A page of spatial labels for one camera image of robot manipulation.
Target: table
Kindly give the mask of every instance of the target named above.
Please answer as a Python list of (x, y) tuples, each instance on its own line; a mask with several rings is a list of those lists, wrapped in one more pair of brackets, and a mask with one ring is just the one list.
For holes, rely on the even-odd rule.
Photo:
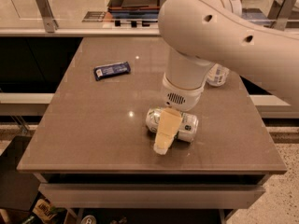
[[(41, 120), (18, 170), (35, 173), (40, 191), (72, 208), (223, 209), (227, 219), (263, 193), (286, 167), (240, 77), (206, 85), (190, 111), (191, 144), (153, 151), (146, 127), (160, 96), (169, 46), (160, 37), (88, 37)], [(95, 81), (97, 65), (129, 62), (129, 75)]]

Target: countertop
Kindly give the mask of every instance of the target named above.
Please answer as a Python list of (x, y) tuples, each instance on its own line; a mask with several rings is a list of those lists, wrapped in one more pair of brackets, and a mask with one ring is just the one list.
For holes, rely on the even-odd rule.
[[(160, 88), (169, 46), (159, 37), (84, 38), (26, 149), (18, 170), (97, 174), (283, 174), (286, 167), (240, 79), (208, 85), (189, 113), (191, 144), (153, 150), (145, 119), (164, 106)], [(129, 62), (129, 75), (95, 81), (97, 65)]]

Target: floor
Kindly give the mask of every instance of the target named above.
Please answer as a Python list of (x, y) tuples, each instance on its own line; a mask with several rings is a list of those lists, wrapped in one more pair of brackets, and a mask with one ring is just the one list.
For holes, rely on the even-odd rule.
[[(268, 13), (271, 4), (272, 0), (243, 0), (243, 7), (257, 7), (264, 14)], [(30, 126), (31, 133), (35, 128), (36, 125)], [(264, 184), (266, 193), (251, 208), (236, 211), (228, 220), (228, 224), (299, 223), (299, 127), (267, 129), (276, 142), (288, 172), (285, 175), (272, 176)], [(18, 133), (20, 131), (16, 125), (0, 123), (0, 154)], [(3, 219), (8, 220), (4, 210), (0, 211)]]

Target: gray table top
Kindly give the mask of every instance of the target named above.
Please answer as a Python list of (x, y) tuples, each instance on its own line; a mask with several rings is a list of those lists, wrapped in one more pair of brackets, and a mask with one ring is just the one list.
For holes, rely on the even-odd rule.
[[(281, 174), (286, 167), (237, 74), (206, 85), (189, 113), (191, 144), (153, 151), (145, 123), (160, 95), (169, 47), (159, 37), (84, 38), (18, 169), (111, 174)], [(97, 65), (129, 62), (132, 73), (95, 81)]]

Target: cylindrical object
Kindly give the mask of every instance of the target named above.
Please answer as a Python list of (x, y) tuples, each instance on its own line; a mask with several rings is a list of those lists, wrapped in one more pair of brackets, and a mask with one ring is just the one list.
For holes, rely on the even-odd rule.
[(42, 224), (43, 222), (41, 221), (40, 218), (34, 213), (31, 213), (30, 216), (21, 222), (19, 224)]
[(96, 219), (92, 215), (87, 215), (82, 219), (81, 224), (96, 224)]
[[(149, 109), (146, 118), (146, 123), (149, 130), (153, 133), (157, 133), (162, 110), (163, 109), (160, 107)], [(178, 133), (175, 136), (175, 138), (190, 143), (196, 135), (198, 119), (195, 115), (191, 115), (187, 113), (181, 113), (181, 114), (183, 117), (183, 121), (179, 126)]]
[(177, 110), (191, 110), (199, 101), (206, 84), (206, 74), (215, 63), (181, 54), (170, 49), (161, 95), (166, 105)]
[(207, 74), (206, 82), (214, 87), (224, 85), (230, 70), (216, 63)]

